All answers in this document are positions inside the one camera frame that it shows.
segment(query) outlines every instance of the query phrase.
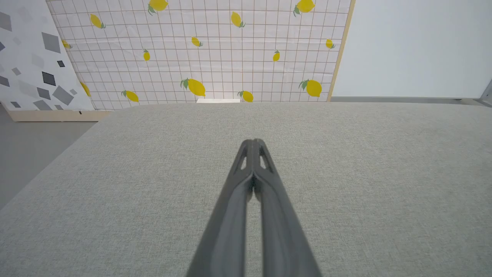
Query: gray square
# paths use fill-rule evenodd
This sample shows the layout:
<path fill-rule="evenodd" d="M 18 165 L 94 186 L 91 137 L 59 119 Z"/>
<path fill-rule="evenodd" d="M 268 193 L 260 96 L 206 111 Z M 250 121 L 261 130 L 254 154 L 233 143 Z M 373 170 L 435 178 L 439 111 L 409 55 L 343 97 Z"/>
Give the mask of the gray square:
<path fill-rule="evenodd" d="M 44 48 L 53 52 L 60 53 L 60 40 L 57 35 L 41 32 L 43 36 Z"/>
<path fill-rule="evenodd" d="M 0 84 L 10 87 L 10 84 L 8 83 L 8 79 L 3 76 L 0 76 Z"/>
<path fill-rule="evenodd" d="M 15 73 L 16 76 L 19 76 L 21 72 L 17 68 L 12 68 L 12 71 Z"/>
<path fill-rule="evenodd" d="M 50 92 L 48 90 L 37 88 L 37 93 L 39 94 L 39 97 L 51 100 Z"/>
<path fill-rule="evenodd" d="M 38 98 L 37 95 L 37 90 L 36 87 L 28 84 L 24 81 L 19 80 L 19 90 L 21 91 L 22 94 L 33 97 L 33 98 Z"/>
<path fill-rule="evenodd" d="M 53 110 L 44 100 L 33 102 L 39 110 Z"/>
<path fill-rule="evenodd" d="M 10 23 L 10 15 L 0 12 L 0 28 L 7 31 L 12 31 L 12 23 Z"/>
<path fill-rule="evenodd" d="M 40 68 L 44 68 L 44 60 L 43 58 L 39 57 L 38 55 L 36 54 L 33 54 L 31 56 L 31 63 L 35 66 L 38 66 Z"/>
<path fill-rule="evenodd" d="M 61 86 L 53 93 L 53 97 L 60 100 L 63 104 L 69 105 L 72 102 L 73 96 L 71 96 L 66 90 L 64 90 Z"/>
<path fill-rule="evenodd" d="M 22 18 L 22 20 L 24 22 L 30 22 L 32 21 L 32 16 L 31 14 L 29 13 L 28 9 L 26 9 L 26 7 L 21 7 L 21 8 L 18 8 L 17 9 L 17 13 L 19 14 L 19 16 Z"/>
<path fill-rule="evenodd" d="M 43 82 L 48 85 L 56 86 L 55 77 L 52 74 L 43 72 Z"/>

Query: grid pattern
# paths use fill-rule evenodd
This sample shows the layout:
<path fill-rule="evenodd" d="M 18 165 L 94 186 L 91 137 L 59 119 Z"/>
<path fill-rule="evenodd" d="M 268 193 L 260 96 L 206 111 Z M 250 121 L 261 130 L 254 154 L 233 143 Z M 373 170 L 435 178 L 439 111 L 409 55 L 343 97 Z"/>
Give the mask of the grid pattern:
<path fill-rule="evenodd" d="M 326 101 L 350 0 L 316 0 L 310 12 L 294 16 L 298 2 L 180 0 L 150 15 L 149 0 L 47 1 L 98 110 L 194 103 L 201 96 L 180 87 L 187 78 L 204 85 L 205 98 L 240 98 L 239 91 L 250 91 L 254 102 Z M 231 23 L 232 12 L 243 28 Z M 94 26 L 91 14 L 106 28 Z M 192 37 L 203 46 L 193 45 Z M 321 84 L 320 97 L 299 88 L 306 79 Z M 124 90 L 139 102 L 122 96 Z"/>

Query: white panel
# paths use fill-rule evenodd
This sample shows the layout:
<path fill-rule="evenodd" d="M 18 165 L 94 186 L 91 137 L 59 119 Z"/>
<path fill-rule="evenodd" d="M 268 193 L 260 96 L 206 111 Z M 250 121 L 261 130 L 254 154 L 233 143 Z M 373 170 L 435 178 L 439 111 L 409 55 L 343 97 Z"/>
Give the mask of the white panel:
<path fill-rule="evenodd" d="M 479 98 L 492 77 L 491 10 L 490 0 L 357 0 L 333 96 Z"/>

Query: lemon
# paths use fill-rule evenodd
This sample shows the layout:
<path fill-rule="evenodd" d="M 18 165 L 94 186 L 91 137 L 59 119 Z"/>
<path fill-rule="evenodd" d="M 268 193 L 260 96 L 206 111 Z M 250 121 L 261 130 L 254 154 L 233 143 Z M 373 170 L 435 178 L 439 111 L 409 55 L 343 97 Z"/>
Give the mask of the lemon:
<path fill-rule="evenodd" d="M 310 12 L 314 8 L 314 3 L 312 0 L 300 0 L 294 7 L 294 16 L 296 14 L 301 14 L 301 12 Z"/>
<path fill-rule="evenodd" d="M 148 61 L 151 59 L 151 54 L 147 51 L 147 49 L 144 49 L 144 60 Z"/>
<path fill-rule="evenodd" d="M 278 61 L 279 59 L 280 59 L 280 52 L 278 50 L 275 50 L 274 62 Z"/>
<path fill-rule="evenodd" d="M 331 39 L 326 40 L 326 47 L 333 49 L 335 45 L 333 44 L 333 41 Z"/>
<path fill-rule="evenodd" d="M 253 94 L 251 92 L 243 90 L 238 92 L 238 95 L 242 97 L 246 102 L 253 102 Z"/>
<path fill-rule="evenodd" d="M 205 96 L 205 87 L 199 81 L 195 79 L 184 79 L 181 81 L 180 86 L 184 86 L 185 89 L 189 87 L 189 90 L 198 96 Z"/>
<path fill-rule="evenodd" d="M 80 82 L 80 84 L 82 85 L 82 87 L 86 91 L 87 96 L 91 97 L 91 92 L 89 91 L 89 88 L 83 82 Z"/>
<path fill-rule="evenodd" d="M 237 14 L 236 12 L 232 12 L 231 21 L 234 26 L 239 28 L 242 28 L 246 25 L 243 21 L 241 21 L 241 16 L 239 16 L 239 14 Z"/>
<path fill-rule="evenodd" d="M 101 28 L 101 29 L 106 28 L 106 25 L 101 23 L 101 21 L 99 20 L 99 17 L 97 17 L 97 15 L 95 15 L 95 14 L 91 14 L 91 22 L 92 22 L 92 24 L 94 24 L 94 26 L 96 26 L 98 28 Z"/>
<path fill-rule="evenodd" d="M 193 45 L 195 45 L 196 47 L 200 47 L 203 45 L 203 43 L 201 43 L 196 37 L 191 38 L 191 43 L 193 43 Z"/>
<path fill-rule="evenodd" d="M 321 84 L 315 80 L 302 81 L 299 87 L 303 87 L 303 90 L 306 89 L 307 94 L 313 97 L 319 97 L 321 94 Z"/>
<path fill-rule="evenodd" d="M 68 44 L 68 42 L 66 42 L 64 39 L 62 39 L 61 41 L 62 41 L 63 46 L 64 46 L 65 48 L 68 48 L 68 49 L 71 49 L 71 48 L 72 48 L 72 45 Z"/>
<path fill-rule="evenodd" d="M 147 11 L 150 15 L 153 15 L 152 13 L 157 13 L 156 11 L 163 11 L 167 7 L 167 4 L 168 2 L 166 0 L 151 0 Z"/>
<path fill-rule="evenodd" d="M 138 102 L 138 96 L 132 91 L 124 90 L 122 91 L 122 95 L 130 99 L 130 101 Z"/>

